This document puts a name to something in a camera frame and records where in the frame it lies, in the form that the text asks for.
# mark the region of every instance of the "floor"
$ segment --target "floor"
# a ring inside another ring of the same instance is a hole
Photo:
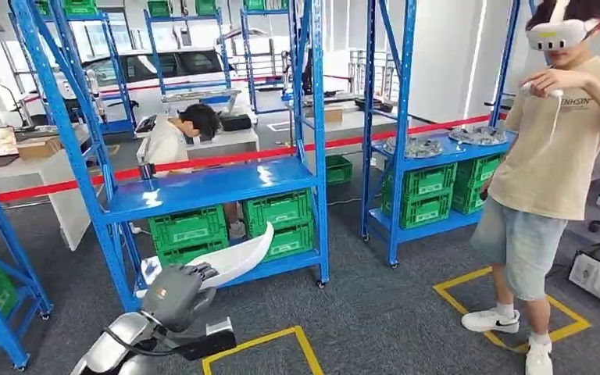
[[[265,123],[280,123],[286,115],[271,115],[258,127],[262,147],[274,147],[287,134],[272,132]],[[136,144],[121,144],[116,168],[128,166]],[[329,202],[359,195],[358,156],[348,186],[331,187]],[[589,208],[600,216],[600,210]],[[27,250],[55,311],[49,321],[34,320],[23,343],[30,350],[30,374],[70,373],[101,329],[120,313],[109,274],[95,236],[89,231],[71,253],[63,246],[51,207],[12,209],[7,215]],[[365,244],[357,235],[359,203],[328,209],[330,283],[314,286],[311,270],[299,270],[220,290],[211,317],[230,316],[240,342],[293,326],[302,327],[325,374],[523,374],[523,356],[494,346],[482,334],[460,325],[461,314],[433,285],[485,267],[485,259],[468,245],[473,227],[427,237],[400,246],[399,268],[383,262],[383,246]],[[563,236],[556,263],[566,265],[588,238],[572,228]],[[153,253],[145,234],[137,236],[142,255]],[[556,343],[555,374],[600,374],[600,301],[566,280],[566,267],[548,279],[547,292],[590,322],[591,327]],[[449,290],[468,310],[491,305],[486,277]],[[552,329],[571,323],[554,309]],[[205,317],[197,322],[200,327]],[[524,325],[522,333],[527,332]],[[522,334],[504,337],[507,345],[524,341]],[[200,362],[178,357],[156,362],[157,374],[201,374]],[[310,374],[309,364],[293,336],[284,336],[229,355],[211,365],[215,375]],[[0,352],[0,375],[13,373]]]

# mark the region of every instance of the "white sneaker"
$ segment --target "white sneaker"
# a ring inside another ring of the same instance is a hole
[[[518,310],[514,310],[514,317],[507,319],[503,315],[498,314],[495,308],[471,312],[461,318],[461,324],[473,332],[486,332],[488,330],[499,330],[508,334],[515,334],[519,331],[519,314]]]
[[[530,351],[526,357],[526,375],[553,375],[553,361],[549,354],[553,344],[538,344],[528,340]]]
[[[245,236],[245,225],[239,220],[229,224],[229,239],[239,240]]]

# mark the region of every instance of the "man's right hand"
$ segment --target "man's right hand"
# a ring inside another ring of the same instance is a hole
[[[488,190],[488,187],[491,185],[491,180],[493,180],[493,176],[489,177],[488,180],[482,184],[482,187],[480,187],[480,194]]]

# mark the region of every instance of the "person bending over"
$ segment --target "person bending over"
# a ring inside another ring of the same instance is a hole
[[[189,160],[186,137],[212,139],[220,127],[220,118],[205,104],[188,106],[178,117],[158,115],[155,127],[148,137],[148,149],[144,160],[151,164],[183,162]],[[172,173],[190,173],[190,169]],[[155,174],[164,177],[167,172]],[[224,203],[224,215],[229,221],[229,238],[234,240],[245,236],[245,225],[238,219],[236,202]]]
[[[529,84],[530,92],[516,97],[505,122],[517,137],[483,186],[488,199],[471,240],[475,249],[490,256],[496,307],[462,318],[472,331],[516,333],[520,315],[514,298],[523,301],[532,327],[526,358],[530,375],[553,374],[545,277],[567,221],[584,219],[600,150],[600,56],[589,50],[600,32],[600,0],[545,0],[527,29],[548,23],[560,6],[564,17],[558,22],[590,20],[580,23],[590,27],[583,28],[584,39],[573,45],[560,43],[566,48],[540,41],[533,46],[558,51],[545,52],[551,67],[522,83]],[[531,32],[528,37],[534,42]],[[551,96],[554,90],[562,90],[563,96]]]

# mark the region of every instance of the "beige t-shirt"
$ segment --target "beige t-shirt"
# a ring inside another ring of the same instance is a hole
[[[600,57],[575,70],[600,79]],[[525,213],[583,220],[592,170],[600,150],[600,107],[585,91],[564,91],[549,144],[558,99],[521,94],[505,127],[518,132],[516,144],[495,171],[488,193]]]

